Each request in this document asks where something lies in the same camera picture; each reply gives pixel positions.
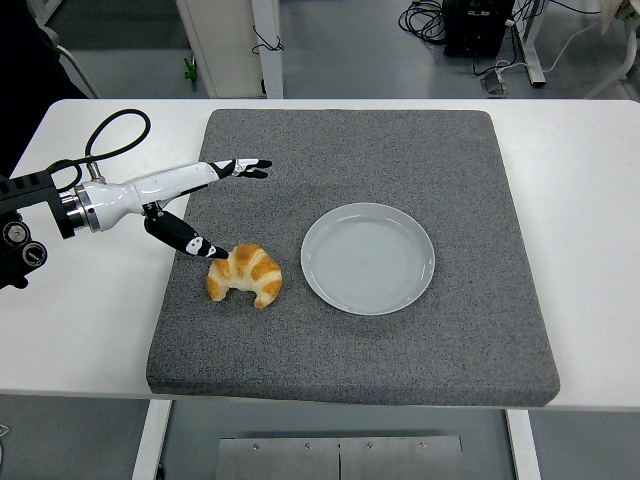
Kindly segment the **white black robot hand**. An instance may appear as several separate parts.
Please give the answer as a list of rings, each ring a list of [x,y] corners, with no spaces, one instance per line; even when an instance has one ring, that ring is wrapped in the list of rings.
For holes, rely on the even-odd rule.
[[[128,214],[144,217],[144,228],[173,249],[192,256],[226,259],[229,253],[211,243],[164,207],[174,199],[227,177],[264,179],[272,166],[265,159],[197,162],[139,177],[124,184],[89,181],[74,189],[85,223],[92,231],[113,228]]]

